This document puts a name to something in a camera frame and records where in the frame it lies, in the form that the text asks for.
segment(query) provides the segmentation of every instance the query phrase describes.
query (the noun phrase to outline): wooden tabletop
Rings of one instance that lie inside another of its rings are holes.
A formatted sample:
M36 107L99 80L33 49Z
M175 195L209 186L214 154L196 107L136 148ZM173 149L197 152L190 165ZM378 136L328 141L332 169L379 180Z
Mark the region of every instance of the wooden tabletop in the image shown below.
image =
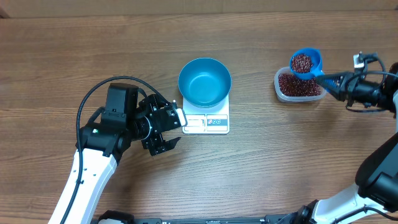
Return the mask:
M352 113L330 95L280 103L274 75L303 47L321 50L327 73L352 70L360 50L389 67L398 61L397 21L396 11L0 19L0 223L48 222L70 173L76 111L92 86L130 75L182 106L178 74L198 57L232 74L230 133L176 129L164 136L182 136L177 147L155 157L134 142L96 217L261 217L337 194L394 134L393 114ZM106 90L90 97L81 123Z

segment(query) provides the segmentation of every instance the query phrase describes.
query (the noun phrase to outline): cup of beans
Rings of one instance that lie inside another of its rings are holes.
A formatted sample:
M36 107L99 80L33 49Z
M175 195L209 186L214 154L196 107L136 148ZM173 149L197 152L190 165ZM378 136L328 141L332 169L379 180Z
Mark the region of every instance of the cup of beans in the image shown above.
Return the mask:
M314 78L301 80L290 71L290 67L279 69L275 74L274 85L278 100L284 103L316 101L326 95L326 90Z
M313 48L298 50L290 59L290 71L301 80L310 80L324 75L321 52Z

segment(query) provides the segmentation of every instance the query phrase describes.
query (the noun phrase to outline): clear plastic container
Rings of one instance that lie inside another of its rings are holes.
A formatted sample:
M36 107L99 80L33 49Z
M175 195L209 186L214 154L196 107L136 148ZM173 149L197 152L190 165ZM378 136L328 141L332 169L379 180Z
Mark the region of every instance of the clear plastic container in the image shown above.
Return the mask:
M292 74L290 71L290 67L284 67L279 69L279 71L275 74L274 84L275 84L275 91L278 97L278 100L284 103L301 103L301 102L308 102L308 101L316 101L320 100L326 95L326 90L320 87L321 95L318 96L286 96L284 95L279 87L279 75L282 73Z

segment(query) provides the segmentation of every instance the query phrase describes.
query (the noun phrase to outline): blue cup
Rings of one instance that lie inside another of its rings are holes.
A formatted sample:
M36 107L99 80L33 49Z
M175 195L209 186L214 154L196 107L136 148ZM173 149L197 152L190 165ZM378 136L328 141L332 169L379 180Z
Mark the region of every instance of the blue cup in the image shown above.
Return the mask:
M305 54L311 57L311 61L313 63L310 72L308 73L298 73L293 71L292 69L292 60L295 56L299 54ZM302 80L310 80L320 75L324 75L322 72L322 56L321 52L318 49L313 48L304 48L298 50L296 53L293 54L292 58L290 59L290 71L299 79Z
M232 87L232 78L221 62L212 58L197 58L182 68L178 87L191 104L211 108L226 98Z

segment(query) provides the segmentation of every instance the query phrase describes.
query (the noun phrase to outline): bean pile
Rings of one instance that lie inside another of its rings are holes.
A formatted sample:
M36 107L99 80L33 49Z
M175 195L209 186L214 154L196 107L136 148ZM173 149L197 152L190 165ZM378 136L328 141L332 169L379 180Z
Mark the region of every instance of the bean pile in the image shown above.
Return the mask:
M279 88L286 96L318 96L321 89L315 79L301 80L295 75L282 73L278 77Z
M292 59L292 69L298 73L308 73L313 66L310 56L299 54Z

